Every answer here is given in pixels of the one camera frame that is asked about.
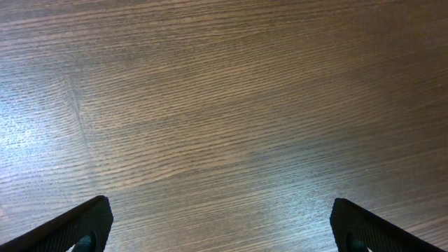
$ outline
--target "wood grain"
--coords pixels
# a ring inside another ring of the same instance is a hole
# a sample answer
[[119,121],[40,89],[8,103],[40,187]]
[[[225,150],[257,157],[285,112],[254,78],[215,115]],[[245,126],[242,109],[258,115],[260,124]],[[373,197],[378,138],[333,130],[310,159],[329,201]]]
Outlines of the wood grain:
[[448,250],[448,3],[0,3],[0,243],[336,251],[335,197]]

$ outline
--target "wooden table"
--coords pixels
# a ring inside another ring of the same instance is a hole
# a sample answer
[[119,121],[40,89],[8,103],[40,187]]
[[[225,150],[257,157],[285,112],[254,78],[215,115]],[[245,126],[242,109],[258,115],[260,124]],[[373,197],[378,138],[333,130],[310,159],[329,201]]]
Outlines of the wooden table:
[[448,2],[0,3],[0,243],[336,251],[348,198],[448,250]]

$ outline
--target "brown wooden surface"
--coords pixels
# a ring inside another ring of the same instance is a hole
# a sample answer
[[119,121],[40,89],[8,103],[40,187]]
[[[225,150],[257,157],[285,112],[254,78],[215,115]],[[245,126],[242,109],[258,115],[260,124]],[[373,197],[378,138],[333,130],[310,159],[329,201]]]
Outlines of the brown wooden surface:
[[448,250],[448,2],[0,1],[0,243],[105,194],[107,251]]

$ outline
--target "black plastic part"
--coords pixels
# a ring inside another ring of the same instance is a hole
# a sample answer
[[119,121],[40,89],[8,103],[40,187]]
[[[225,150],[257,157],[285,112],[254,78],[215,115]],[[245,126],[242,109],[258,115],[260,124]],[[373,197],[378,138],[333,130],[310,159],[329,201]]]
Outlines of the black plastic part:
[[96,196],[0,246],[0,252],[102,252],[113,216],[105,196]]
[[444,252],[347,199],[336,199],[330,224],[339,252]]

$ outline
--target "black object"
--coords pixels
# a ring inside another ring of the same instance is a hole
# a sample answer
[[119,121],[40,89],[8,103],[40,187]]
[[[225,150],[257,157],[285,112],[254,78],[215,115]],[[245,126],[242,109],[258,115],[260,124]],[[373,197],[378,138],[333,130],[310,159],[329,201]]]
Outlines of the black object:
[[113,216],[105,196],[96,196],[32,231],[0,246],[0,252],[101,252]]
[[347,199],[336,199],[330,217],[339,252],[444,252]]

